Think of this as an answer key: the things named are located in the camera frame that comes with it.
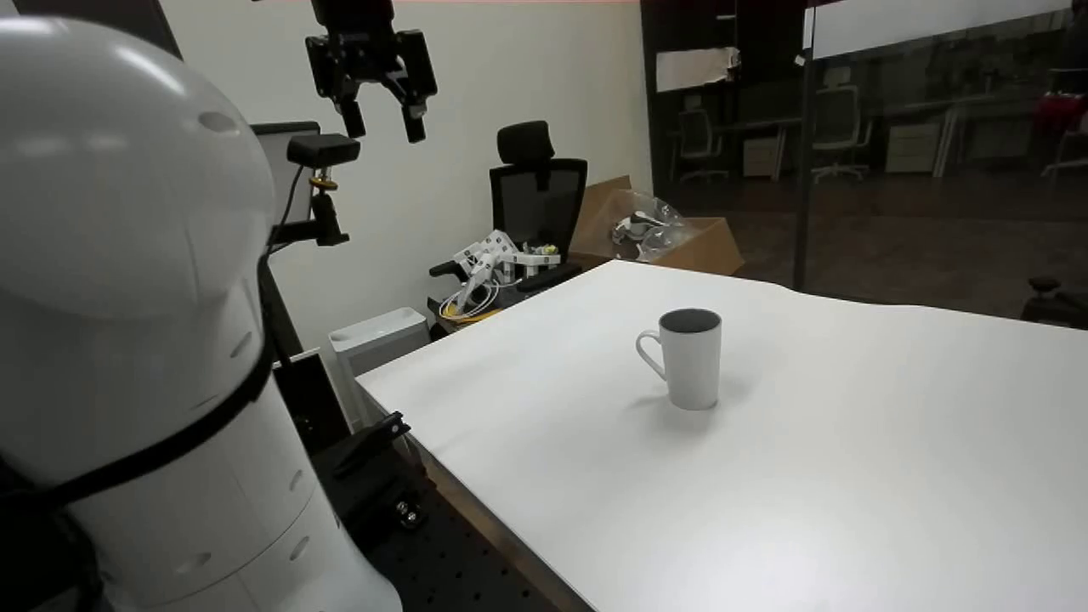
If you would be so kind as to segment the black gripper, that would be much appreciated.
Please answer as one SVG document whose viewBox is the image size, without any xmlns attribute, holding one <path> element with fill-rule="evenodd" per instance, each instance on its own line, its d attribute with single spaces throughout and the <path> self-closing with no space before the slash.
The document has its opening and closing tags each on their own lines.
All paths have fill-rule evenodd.
<svg viewBox="0 0 1088 612">
<path fill-rule="evenodd" d="M 391 0 L 309 0 L 318 33 L 307 41 L 317 92 L 338 100 L 345 135 L 368 135 L 358 107 L 363 81 L 383 84 L 400 100 L 400 119 L 408 143 L 426 141 L 428 96 L 437 92 L 428 45 L 422 30 L 395 27 Z"/>
</svg>

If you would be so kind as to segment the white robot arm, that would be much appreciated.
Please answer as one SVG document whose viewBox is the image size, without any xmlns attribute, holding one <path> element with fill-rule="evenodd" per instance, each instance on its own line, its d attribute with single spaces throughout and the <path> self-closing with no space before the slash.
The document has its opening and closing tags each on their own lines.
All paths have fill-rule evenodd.
<svg viewBox="0 0 1088 612">
<path fill-rule="evenodd" d="M 76 519 L 111 612 L 400 612 L 270 382 L 270 198 L 175 54 L 0 17 L 4 515 Z"/>
</svg>

